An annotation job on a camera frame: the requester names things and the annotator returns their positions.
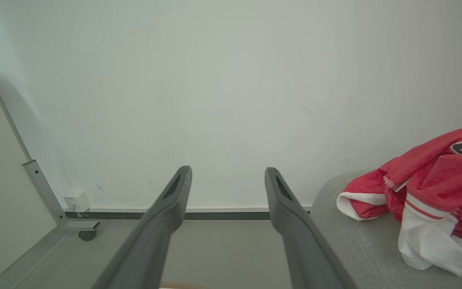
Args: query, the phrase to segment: caster wheel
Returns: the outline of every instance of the caster wheel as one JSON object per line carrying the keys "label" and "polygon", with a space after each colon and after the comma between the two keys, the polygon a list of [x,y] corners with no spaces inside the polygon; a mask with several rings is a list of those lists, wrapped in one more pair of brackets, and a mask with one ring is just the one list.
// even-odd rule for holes
{"label": "caster wheel", "polygon": [[95,238],[95,234],[97,231],[81,231],[77,236],[83,241],[90,241]]}

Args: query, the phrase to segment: power plug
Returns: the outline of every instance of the power plug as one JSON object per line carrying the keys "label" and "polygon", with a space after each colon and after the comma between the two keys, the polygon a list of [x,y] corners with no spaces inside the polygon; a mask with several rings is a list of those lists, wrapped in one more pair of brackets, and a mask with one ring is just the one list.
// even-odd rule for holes
{"label": "power plug", "polygon": [[72,208],[71,212],[83,213],[90,208],[90,201],[84,191],[80,191],[77,196],[64,196],[64,200]]}

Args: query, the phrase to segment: metal frame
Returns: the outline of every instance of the metal frame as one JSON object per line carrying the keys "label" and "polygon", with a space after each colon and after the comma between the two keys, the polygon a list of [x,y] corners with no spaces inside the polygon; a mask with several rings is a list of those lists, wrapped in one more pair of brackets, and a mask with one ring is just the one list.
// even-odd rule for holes
{"label": "metal frame", "polygon": [[0,106],[5,114],[8,124],[10,125],[17,142],[19,143],[24,156],[28,160],[26,163],[23,164],[26,172],[30,176],[33,185],[37,189],[37,192],[40,194],[42,200],[46,204],[51,216],[57,222],[57,225],[62,230],[75,230],[81,232],[95,232],[95,228],[99,225],[98,221],[70,221],[68,220],[67,216],[65,215],[62,206],[60,205],[55,193],[51,189],[49,183],[46,180],[46,177],[42,173],[42,170],[38,166],[38,162],[33,159],[30,155],[30,152],[26,148],[22,137],[20,136],[19,130],[15,126],[15,123],[10,115],[10,112],[5,105],[5,102],[2,100],[0,95]]}

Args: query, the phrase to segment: gray cushion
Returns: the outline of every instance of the gray cushion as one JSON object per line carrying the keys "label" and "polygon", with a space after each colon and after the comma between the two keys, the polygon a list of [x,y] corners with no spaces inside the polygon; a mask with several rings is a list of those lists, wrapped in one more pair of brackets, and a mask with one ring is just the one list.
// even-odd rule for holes
{"label": "gray cushion", "polygon": [[397,248],[399,223],[390,215],[358,222],[341,214],[336,198],[364,172],[334,177],[317,194],[311,218],[322,231],[359,289],[460,289],[462,277],[432,266],[420,271],[407,266]]}

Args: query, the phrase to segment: floor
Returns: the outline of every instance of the floor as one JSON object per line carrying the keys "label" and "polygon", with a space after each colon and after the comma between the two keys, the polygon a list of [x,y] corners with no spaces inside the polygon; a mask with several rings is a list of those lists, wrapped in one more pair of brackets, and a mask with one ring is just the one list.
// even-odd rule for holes
{"label": "floor", "polygon": [[[94,240],[64,234],[11,288],[89,289],[137,220],[104,220]],[[281,236],[268,220],[185,220],[172,235],[162,280],[209,289],[291,288]]]}

